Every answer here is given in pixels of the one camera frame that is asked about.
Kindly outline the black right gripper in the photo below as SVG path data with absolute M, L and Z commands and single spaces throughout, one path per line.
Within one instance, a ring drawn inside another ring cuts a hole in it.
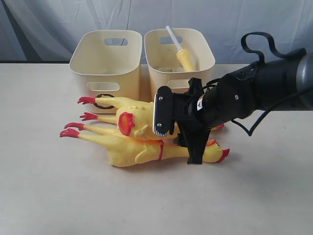
M 179 127 L 178 145 L 187 148 L 189 154 L 187 163 L 201 165 L 211 129 L 204 126 L 197 114 L 198 100 L 204 95 L 202 80 L 193 77 L 188 84 L 187 93 L 171 94 L 171 134 L 177 132 Z

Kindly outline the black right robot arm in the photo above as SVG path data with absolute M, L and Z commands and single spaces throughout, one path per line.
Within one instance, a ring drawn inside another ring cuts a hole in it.
M 193 78 L 184 94 L 173 99 L 173 114 L 189 152 L 189 164 L 201 164 L 210 131 L 221 124 L 262 114 L 246 129 L 248 135 L 272 111 L 310 111 L 313 108 L 313 56 L 254 62 L 205 86 Z

